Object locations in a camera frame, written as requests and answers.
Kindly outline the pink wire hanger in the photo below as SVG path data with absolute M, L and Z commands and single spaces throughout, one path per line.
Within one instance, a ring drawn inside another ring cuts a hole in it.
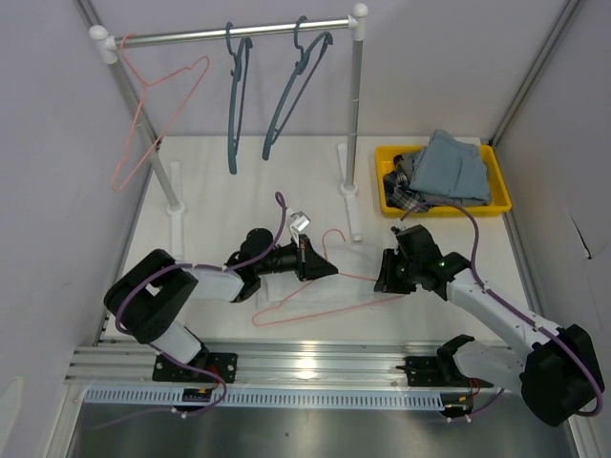
M 403 298 L 403 293 L 377 293 L 374 284 L 381 254 L 374 245 L 349 243 L 342 231 L 328 229 L 319 245 L 325 260 L 339 272 L 299 282 L 287 274 L 269 276 L 251 318 L 256 327 L 328 317 Z

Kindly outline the white skirt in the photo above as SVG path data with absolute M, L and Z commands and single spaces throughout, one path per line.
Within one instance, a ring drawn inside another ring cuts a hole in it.
M 291 298 L 307 281 L 299 281 L 294 273 L 273 274 L 262 278 L 256 295 L 257 310 L 278 306 L 291 311 L 327 311 L 372 300 L 382 260 L 382 251 L 369 244 L 335 245 L 327 249 L 328 260 L 338 269 L 337 275 L 316 280 Z

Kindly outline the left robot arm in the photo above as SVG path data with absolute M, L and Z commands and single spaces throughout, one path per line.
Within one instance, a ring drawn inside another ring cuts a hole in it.
M 181 378 L 199 380 L 208 367 L 209 350 L 177 316 L 187 300 L 243 302 L 258 292 L 262 277 L 293 272 L 299 281 L 334 276 L 338 268 L 319 255 L 305 234 L 277 244 L 263 228 L 251 230 L 224 270 L 179 263 L 155 249 L 106 292 L 103 303 L 116 326 L 140 344 L 153 347 Z

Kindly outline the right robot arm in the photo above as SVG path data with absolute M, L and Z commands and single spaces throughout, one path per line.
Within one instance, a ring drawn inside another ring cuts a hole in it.
M 395 227 L 392 233 L 397 245 L 383 252 L 375 291 L 432 292 L 477 318 L 506 345 L 492 348 L 465 334 L 442 344 L 435 371 L 443 383 L 476 379 L 513 392 L 551 427 L 573 415 L 600 413 L 604 380 L 592 339 L 582 327 L 561 327 L 512 305 L 478 275 L 474 258 L 442 254 L 422 225 Z

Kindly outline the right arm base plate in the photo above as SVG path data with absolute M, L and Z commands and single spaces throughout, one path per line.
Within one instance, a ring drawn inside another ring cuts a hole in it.
M 482 379 L 468 379 L 458 372 L 446 369 L 434 356 L 407 356 L 395 367 L 403 372 L 411 387 L 481 387 L 493 385 Z

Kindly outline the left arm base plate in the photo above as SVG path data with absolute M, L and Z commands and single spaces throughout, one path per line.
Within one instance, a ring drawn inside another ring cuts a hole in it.
M 238 369 L 236 353 L 218 353 L 202 351 L 188 365 L 197 367 L 220 376 L 227 384 L 233 384 Z M 216 380 L 208 375 L 185 369 L 172 363 L 167 357 L 158 355 L 153 368 L 154 382 L 171 383 L 214 383 Z

